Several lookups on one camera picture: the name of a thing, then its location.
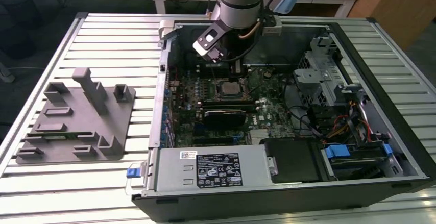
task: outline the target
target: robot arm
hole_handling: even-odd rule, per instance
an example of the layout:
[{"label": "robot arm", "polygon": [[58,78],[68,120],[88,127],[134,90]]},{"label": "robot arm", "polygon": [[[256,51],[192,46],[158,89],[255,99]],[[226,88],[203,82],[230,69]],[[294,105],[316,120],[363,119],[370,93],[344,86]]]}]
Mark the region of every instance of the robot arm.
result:
[{"label": "robot arm", "polygon": [[287,14],[295,3],[296,0],[218,0],[220,15],[194,43],[195,50],[206,60],[240,63],[256,45],[266,11],[271,15],[270,8],[275,6],[275,12]]}]

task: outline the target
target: warning label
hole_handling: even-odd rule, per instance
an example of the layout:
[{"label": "warning label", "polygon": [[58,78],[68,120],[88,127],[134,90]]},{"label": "warning label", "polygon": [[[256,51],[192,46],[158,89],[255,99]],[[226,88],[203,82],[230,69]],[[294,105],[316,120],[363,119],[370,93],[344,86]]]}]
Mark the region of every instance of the warning label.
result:
[{"label": "warning label", "polygon": [[243,185],[239,154],[198,155],[198,186],[235,187]]}]

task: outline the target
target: metal slotted platform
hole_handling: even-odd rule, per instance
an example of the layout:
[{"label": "metal slotted platform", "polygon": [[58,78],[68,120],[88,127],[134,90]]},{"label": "metal slotted platform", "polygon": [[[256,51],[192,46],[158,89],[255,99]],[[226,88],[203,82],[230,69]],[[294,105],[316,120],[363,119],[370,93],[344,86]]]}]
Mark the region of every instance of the metal slotted platform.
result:
[{"label": "metal slotted platform", "polygon": [[[160,60],[159,23],[163,19],[204,20],[192,15],[90,14],[76,19],[40,82],[0,146],[2,223],[154,223],[126,193],[126,169],[147,159],[155,86]],[[376,23],[366,19],[287,17],[283,21],[336,21],[383,84],[427,150],[436,159],[436,95]],[[20,166],[15,152],[44,106],[50,81],[67,86],[75,67],[90,67],[104,86],[127,84],[136,99],[126,154],[122,160]],[[351,78],[358,78],[346,67]],[[139,190],[142,179],[132,180]],[[431,223],[436,222],[436,188],[395,196],[368,208],[254,216],[200,223]]]}]

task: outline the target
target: blue tab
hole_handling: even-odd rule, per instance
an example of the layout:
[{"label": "blue tab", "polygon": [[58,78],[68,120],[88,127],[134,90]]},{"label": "blue tab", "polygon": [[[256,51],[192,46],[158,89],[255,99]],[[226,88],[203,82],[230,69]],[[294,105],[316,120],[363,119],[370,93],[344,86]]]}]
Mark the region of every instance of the blue tab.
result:
[{"label": "blue tab", "polygon": [[142,177],[142,169],[140,168],[130,168],[127,177],[128,178],[140,178]]},{"label": "blue tab", "polygon": [[383,144],[384,151],[387,152],[387,155],[391,156],[394,154],[392,147],[390,144]]},{"label": "blue tab", "polygon": [[167,134],[162,133],[162,141],[167,141]]},{"label": "blue tab", "polygon": [[332,145],[328,148],[332,149],[335,157],[347,157],[351,155],[346,145]]},{"label": "blue tab", "polygon": [[327,158],[334,158],[334,151],[332,151],[332,149],[330,149],[330,147],[328,148],[326,148],[324,149],[324,151],[326,151],[326,154],[327,154]]}]

